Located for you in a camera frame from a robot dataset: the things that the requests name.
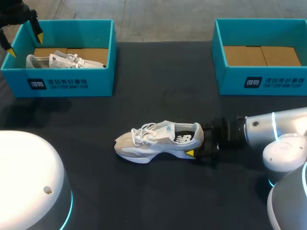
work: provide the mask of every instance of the concrete floor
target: concrete floor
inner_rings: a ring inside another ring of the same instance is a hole
[[[24,0],[46,19],[113,19],[117,41],[211,40],[214,19],[307,18],[306,0]],[[18,27],[4,29],[12,41]]]

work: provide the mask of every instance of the black table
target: black table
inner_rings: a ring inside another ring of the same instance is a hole
[[[61,156],[78,230],[270,230],[262,153],[224,151],[216,166],[169,155],[138,165],[116,156],[113,141],[150,122],[307,106],[303,97],[220,96],[210,42],[119,43],[112,97],[16,100],[3,77],[0,97],[1,129],[37,134]]]

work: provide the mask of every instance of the shoelace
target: shoelace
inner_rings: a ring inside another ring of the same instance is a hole
[[[75,66],[76,68],[80,68],[80,67],[83,67],[85,68],[84,66],[84,60],[80,57],[78,57],[77,54],[68,54],[69,57],[71,57],[71,64],[70,65],[66,65],[67,67],[72,67],[72,66]]]
[[[148,140],[148,139],[144,139],[144,136],[146,134],[151,134],[151,139],[154,138],[155,136],[155,132],[152,130],[149,130],[148,128],[152,125],[155,125],[156,123],[148,123],[143,125],[141,128],[139,129],[132,129],[131,133],[132,133],[132,141],[134,143],[134,145],[139,146],[139,143],[150,143],[150,144],[156,144],[157,141],[152,141],[152,140]]]

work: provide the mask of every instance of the shoe insole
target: shoe insole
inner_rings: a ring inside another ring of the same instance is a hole
[[[194,132],[192,131],[180,131],[175,132],[175,142],[177,143],[188,143],[192,141],[194,137]]]

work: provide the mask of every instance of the white dome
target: white dome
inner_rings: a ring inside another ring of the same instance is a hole
[[[56,202],[64,167],[44,139],[19,131],[0,131],[0,230],[27,229]]]

